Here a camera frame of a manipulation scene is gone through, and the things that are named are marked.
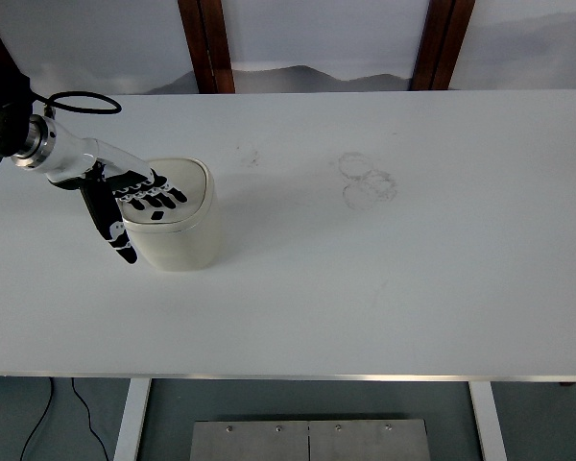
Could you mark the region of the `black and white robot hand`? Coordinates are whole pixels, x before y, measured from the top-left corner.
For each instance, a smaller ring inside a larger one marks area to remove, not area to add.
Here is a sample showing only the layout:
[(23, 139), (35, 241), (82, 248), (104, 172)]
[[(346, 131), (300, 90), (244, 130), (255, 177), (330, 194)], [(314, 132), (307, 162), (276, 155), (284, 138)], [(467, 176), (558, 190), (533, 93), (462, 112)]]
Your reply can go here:
[(95, 138), (56, 127), (54, 147), (41, 171), (59, 188), (78, 189), (100, 235), (127, 262), (137, 254), (122, 217), (124, 206), (154, 224), (185, 215), (186, 195), (149, 162)]

